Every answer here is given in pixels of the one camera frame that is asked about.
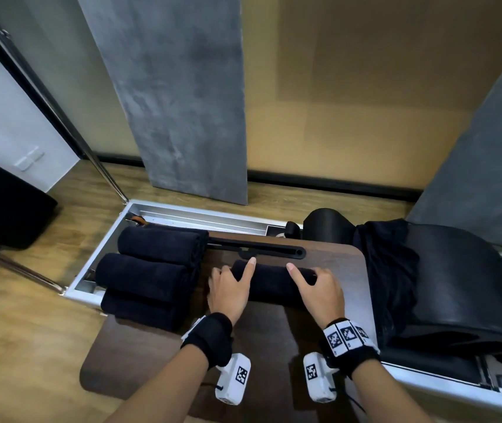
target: dark wood board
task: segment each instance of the dark wood board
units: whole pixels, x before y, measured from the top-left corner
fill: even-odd
[[[361,324],[376,341],[365,260],[352,246],[211,232],[216,237],[254,242],[303,246],[302,260],[257,256],[258,263],[283,266],[292,261],[298,267],[326,267],[339,278],[346,302],[346,316]],[[208,250],[204,256],[200,283],[192,296],[191,321],[207,309],[205,284],[213,267],[232,265],[235,252]],[[80,373],[84,389],[127,399],[156,374],[179,350],[180,334],[149,328],[112,315],[103,324]],[[249,302],[233,331],[233,351],[251,360],[245,396],[240,405],[225,405],[214,396],[219,371],[208,371],[189,415],[219,422],[296,421],[325,422],[354,419],[344,394],[331,404],[316,404],[307,393],[302,360],[319,351],[321,330],[304,310],[281,305]],[[336,382],[343,387],[342,380]]]

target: rolled towel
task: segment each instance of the rolled towel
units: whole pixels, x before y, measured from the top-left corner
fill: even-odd
[[[127,292],[162,303],[177,303],[193,288],[192,272],[184,266],[106,254],[97,265],[95,281],[107,289]]]
[[[206,230],[159,226],[127,227],[118,238],[118,252],[148,261],[198,266],[206,250]]]
[[[180,328],[188,313],[186,303],[164,305],[150,298],[113,289],[106,290],[100,308],[119,319],[172,332]]]
[[[237,260],[234,262],[231,272],[238,281],[241,279],[246,265],[247,261]],[[318,279],[315,271],[309,268],[300,268],[299,270],[308,284],[315,285]],[[251,279],[249,299],[289,307],[304,307],[300,291],[286,267],[257,264]]]

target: hand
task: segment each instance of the hand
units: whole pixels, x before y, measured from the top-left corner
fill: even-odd
[[[247,305],[249,286],[256,263],[255,257],[249,259],[239,282],[235,280],[228,266],[223,266],[221,271],[219,268],[213,268],[212,275],[208,278],[210,312],[223,313],[231,320],[232,326],[235,326],[235,322],[239,320]]]
[[[300,291],[304,305],[320,328],[325,329],[335,319],[345,317],[343,290],[330,270],[315,267],[318,279],[314,286],[306,282],[294,264],[288,263],[287,270]]]

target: white wall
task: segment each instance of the white wall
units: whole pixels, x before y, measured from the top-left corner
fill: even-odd
[[[15,163],[36,147],[44,155],[26,171]],[[0,167],[42,191],[49,190],[78,157],[0,63]]]

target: stack of rolled towels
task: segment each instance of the stack of rolled towels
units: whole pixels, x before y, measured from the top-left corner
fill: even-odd
[[[95,280],[106,288],[101,308],[117,318],[176,331],[198,283],[208,231],[149,224],[127,227],[119,254],[106,254]]]

